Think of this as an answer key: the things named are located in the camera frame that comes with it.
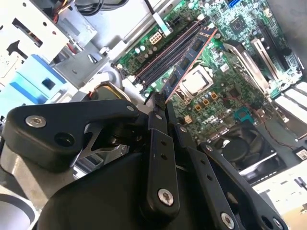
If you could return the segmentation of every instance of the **black ram slot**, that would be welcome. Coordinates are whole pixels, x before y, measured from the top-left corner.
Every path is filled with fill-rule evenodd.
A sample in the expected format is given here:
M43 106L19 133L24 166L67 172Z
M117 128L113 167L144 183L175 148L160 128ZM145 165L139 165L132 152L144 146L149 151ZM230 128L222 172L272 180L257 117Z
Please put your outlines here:
M142 83L145 87L150 85L159 79L166 71L170 69L174 64L176 64L181 58L182 54L188 48L190 42L193 40L194 36L199 31L199 27L194 28L186 34L184 37L180 37L174 43L172 43L172 48L169 52L166 52L165 55L160 55L150 63L150 68L147 68L146 71L143 71L137 75L136 83Z
M169 56L174 50L176 50L176 48L179 47L179 45L181 45L183 42L185 42L187 39L190 39L191 34L194 34L195 31L197 32L200 27L202 26L202 23L200 22L196 22L194 23L192 26L190 26L189 28L187 28L184 32L182 32L181 34L179 34L177 36L177 38L174 39L174 42L171 42L170 45L166 46L162 51L160 51L155 58L148 62L144 67L142 67L142 69L140 69L137 73L136 73L136 80L135 83L139 83L139 82L143 82L142 80L142 76L147 73L148 71L150 71L150 69L155 66L157 63L159 63L159 61L163 58L165 58L166 56Z

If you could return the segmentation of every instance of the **expansion slot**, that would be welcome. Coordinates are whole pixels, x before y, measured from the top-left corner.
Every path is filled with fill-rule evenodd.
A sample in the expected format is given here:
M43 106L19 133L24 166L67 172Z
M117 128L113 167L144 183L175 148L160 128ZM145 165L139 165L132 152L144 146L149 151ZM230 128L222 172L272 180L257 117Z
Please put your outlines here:
M258 27L259 27L262 35L263 35L264 40L268 43L270 50L272 51L272 54L274 55L274 57L278 61L278 64L280 65L280 67L284 71L287 71L288 69L290 69L287 60L285 59L282 51L280 50L280 48L276 44L274 37L271 34L271 32L269 31L269 29L262 22L258 22Z
M259 88L264 95L267 95L268 91L270 90L270 86L242 44L236 41L229 41L228 44L223 45L229 53L237 56L248 74L248 82L251 83L254 87Z
M269 57L269 54L265 50L262 42L259 39L255 38L254 40L251 41L251 43L253 44L256 51L258 52L259 57L263 60L264 64L270 71L271 76L273 77L273 80L278 81L280 79L280 73L275 67L271 58Z
M180 45L182 45L183 42L185 42L187 39L190 39L190 35L195 33L195 31L198 31L201 27L201 22L196 22L192 26L188 27L183 33L179 34L175 39L174 42L170 45L166 46L162 51L160 51L153 59L152 61L149 61L144 67L142 67L135 75L136 75L136 82L143 82L144 79L142 76L144 76L148 71L151 71L151 68L156 66L159 61L163 58L169 57L171 54L176 51Z

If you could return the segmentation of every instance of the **motherboard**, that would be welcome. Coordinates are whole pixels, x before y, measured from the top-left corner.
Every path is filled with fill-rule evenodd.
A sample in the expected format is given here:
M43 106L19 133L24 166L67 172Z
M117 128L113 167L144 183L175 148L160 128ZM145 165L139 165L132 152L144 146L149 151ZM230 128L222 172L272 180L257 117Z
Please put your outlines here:
M148 97L160 92L201 25L218 32L171 98L197 142L213 141L235 124L257 126L274 116L271 101L302 78L266 0L183 0L117 63Z

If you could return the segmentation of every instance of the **pcie slot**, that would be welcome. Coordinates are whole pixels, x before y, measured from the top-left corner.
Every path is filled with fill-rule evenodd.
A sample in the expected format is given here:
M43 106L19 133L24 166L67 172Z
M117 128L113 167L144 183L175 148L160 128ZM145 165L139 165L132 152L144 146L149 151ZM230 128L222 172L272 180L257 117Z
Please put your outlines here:
M273 37L269 29L261 21L258 21L258 27L263 35L264 40L268 43L272 54L274 54L274 57L278 61L278 64L281 66L281 68L283 68L284 71L290 69L287 60L284 58L282 51L276 44L274 40L275 38Z
M272 77L274 78L274 80L276 80L276 81L279 80L280 79L280 76L279 76L280 73L277 70L277 68L275 67L271 58L269 57L269 54L265 50L262 42L259 39L255 38L254 40L251 41L251 43L253 44L253 46L257 50L259 56L262 58L263 62L267 66L267 68L269 69L269 71L270 71Z
M235 44L232 45L225 43L223 45L229 53L235 54L237 56L238 60L248 73L249 79L253 82L253 85L259 88L264 95L267 95L270 86L254 60L240 43L236 43L235 41L232 43Z

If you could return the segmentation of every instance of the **black cable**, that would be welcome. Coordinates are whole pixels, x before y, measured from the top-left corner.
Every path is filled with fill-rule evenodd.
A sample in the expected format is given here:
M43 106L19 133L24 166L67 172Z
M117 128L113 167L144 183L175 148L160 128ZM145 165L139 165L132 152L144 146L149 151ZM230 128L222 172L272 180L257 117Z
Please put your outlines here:
M99 0L98 3L88 4L88 5L77 5L78 11L83 16L93 16L100 11L113 11L120 7L123 7L128 3L129 0L121 0L119 3L110 4L104 3L104 0Z
M145 1L146 5L148 6L148 9L149 9L150 13L151 13L152 15L154 15L154 14L155 14L155 11L154 11L153 7L151 6L149 0L144 0L144 1Z

